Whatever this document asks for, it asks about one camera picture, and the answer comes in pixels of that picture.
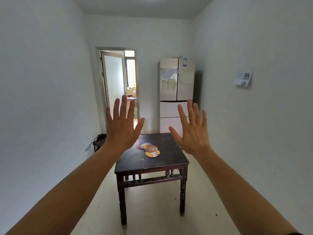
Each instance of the ceiling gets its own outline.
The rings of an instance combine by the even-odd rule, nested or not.
[[[88,14],[193,19],[212,0],[75,0]]]

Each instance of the hand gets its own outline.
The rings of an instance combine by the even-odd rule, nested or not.
[[[186,153],[197,156],[199,153],[210,148],[207,130],[207,114],[204,110],[202,111],[203,120],[201,123],[198,105],[194,103],[193,109],[192,101],[188,100],[187,106],[189,123],[182,106],[178,105],[178,112],[182,123],[182,137],[179,136],[173,127],[169,127],[169,130],[178,146]]]
[[[123,95],[119,112],[119,99],[115,100],[113,119],[110,108],[106,108],[107,136],[105,147],[114,152],[118,157],[127,149],[131,148],[138,139],[145,118],[141,118],[134,129],[135,101],[131,101],[126,118],[127,97]]]

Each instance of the forearm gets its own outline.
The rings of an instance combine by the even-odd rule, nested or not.
[[[297,230],[211,148],[196,155],[241,234],[287,235]]]
[[[70,234],[119,155],[104,145],[46,194],[7,234]]]

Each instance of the bright window pane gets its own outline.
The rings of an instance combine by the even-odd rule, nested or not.
[[[125,50],[125,57],[135,57],[135,51]]]
[[[127,59],[127,77],[128,87],[133,87],[136,84],[136,69],[134,59]]]

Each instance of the tabletop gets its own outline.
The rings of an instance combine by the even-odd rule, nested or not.
[[[160,155],[154,158],[146,156],[145,150],[139,150],[139,143],[150,142],[158,147]],[[146,170],[163,166],[188,164],[189,161],[170,133],[142,134],[136,143],[126,150],[116,162],[115,173]]]

